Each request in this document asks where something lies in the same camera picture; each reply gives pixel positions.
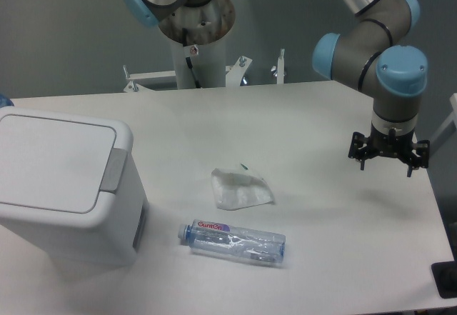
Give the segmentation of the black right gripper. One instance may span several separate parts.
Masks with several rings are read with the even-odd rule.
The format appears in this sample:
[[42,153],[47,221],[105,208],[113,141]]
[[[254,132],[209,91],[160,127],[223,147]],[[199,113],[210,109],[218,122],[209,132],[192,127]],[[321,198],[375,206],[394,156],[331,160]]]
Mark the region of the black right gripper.
[[360,170],[365,169],[367,160],[377,156],[406,158],[407,177],[411,177],[415,170],[429,167],[431,143],[429,140],[413,142],[414,127],[400,134],[397,134],[393,128],[387,131],[379,129],[380,126],[372,122],[370,136],[353,132],[348,157],[360,164]]

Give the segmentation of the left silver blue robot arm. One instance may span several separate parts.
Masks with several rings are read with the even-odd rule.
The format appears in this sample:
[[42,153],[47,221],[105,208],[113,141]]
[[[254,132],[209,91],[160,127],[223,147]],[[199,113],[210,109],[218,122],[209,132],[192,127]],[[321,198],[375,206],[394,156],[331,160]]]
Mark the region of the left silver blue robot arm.
[[[354,133],[348,155],[365,164],[377,156],[398,159],[410,171],[427,168],[431,145],[413,138],[428,61],[399,41],[420,16],[417,0],[343,0],[358,19],[346,35],[329,33],[312,54],[314,71],[373,99],[371,132]],[[229,86],[231,72],[217,44],[230,32],[230,0],[124,0],[138,22],[158,27],[174,50],[180,89]]]

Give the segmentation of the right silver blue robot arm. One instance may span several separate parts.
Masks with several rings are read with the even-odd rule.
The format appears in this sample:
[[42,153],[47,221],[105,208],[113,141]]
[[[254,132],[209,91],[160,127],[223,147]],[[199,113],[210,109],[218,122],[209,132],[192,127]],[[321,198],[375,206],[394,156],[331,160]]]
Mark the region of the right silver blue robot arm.
[[317,43],[312,67],[373,99],[371,132],[352,135],[348,156],[364,165],[378,156],[398,159],[408,171],[428,168],[431,145],[414,141],[428,59],[399,41],[420,18],[417,0],[343,0],[358,23],[347,34],[329,33]]

